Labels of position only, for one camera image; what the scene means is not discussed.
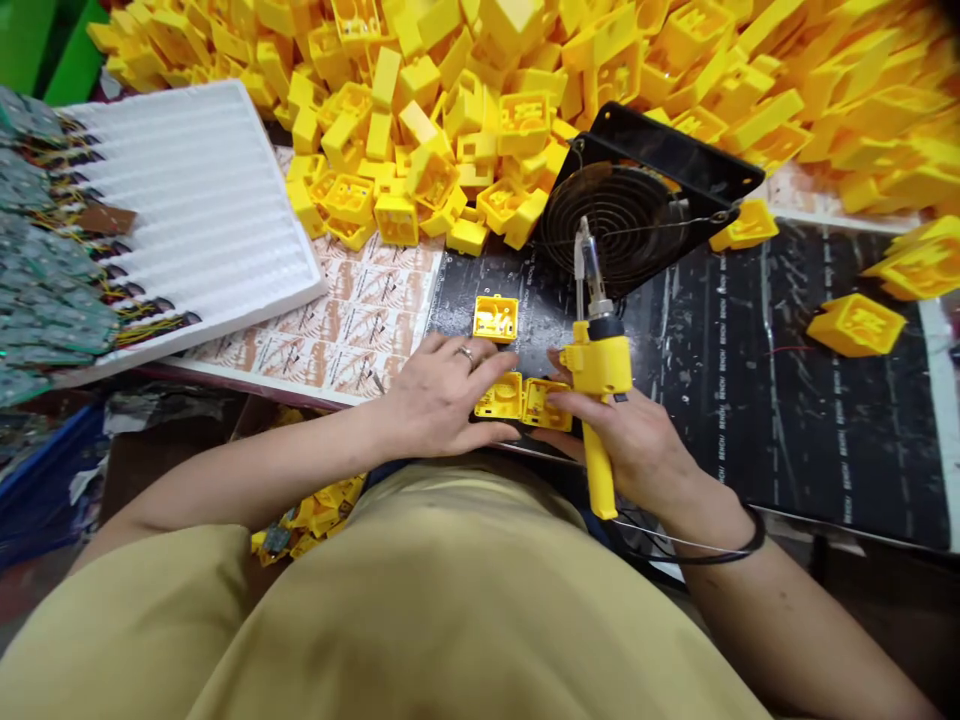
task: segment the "electric fan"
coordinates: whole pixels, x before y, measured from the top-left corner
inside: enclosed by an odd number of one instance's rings
[[[534,231],[538,249],[574,272],[587,218],[607,295],[619,299],[737,219],[764,173],[615,102],[570,152]]]

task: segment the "beige clothing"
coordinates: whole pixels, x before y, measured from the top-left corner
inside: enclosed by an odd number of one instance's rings
[[[248,553],[244,528],[198,527],[94,561],[0,663],[0,717],[770,717],[536,483],[408,466],[245,615]]]

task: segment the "white styrofoam tray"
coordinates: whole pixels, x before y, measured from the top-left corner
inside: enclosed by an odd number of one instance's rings
[[[326,292],[310,240],[287,199],[284,178],[239,80],[166,90],[112,104],[63,108],[99,142],[103,160],[78,165],[102,202],[138,213],[132,252],[103,261],[143,299],[201,322],[91,367],[57,385],[91,382],[186,350],[293,310]]]

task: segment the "fan grille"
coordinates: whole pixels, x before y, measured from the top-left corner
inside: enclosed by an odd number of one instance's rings
[[[632,165],[593,163],[550,195],[537,225],[536,247],[573,273],[574,238],[586,215],[596,238],[600,272],[612,299],[627,295],[681,253],[687,202],[654,173]]]

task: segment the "workbench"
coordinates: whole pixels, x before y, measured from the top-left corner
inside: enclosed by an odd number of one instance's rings
[[[758,193],[778,215],[778,237],[723,255],[701,247],[621,303],[637,387],[667,408],[700,466],[745,501],[956,551],[960,420],[939,304],[883,298],[908,320],[884,357],[837,357],[804,333],[830,298],[883,297],[859,273],[917,219],[847,218],[797,168]],[[493,237],[480,258],[436,241],[384,246],[377,235],[358,254],[328,238],[314,247],[325,297],[154,372],[348,406],[389,389],[429,329],[469,335],[476,296],[494,293],[520,300],[511,349],[525,377],[552,372],[547,347],[571,340],[572,279],[535,243],[515,252]],[[529,437],[512,449],[557,454]]]

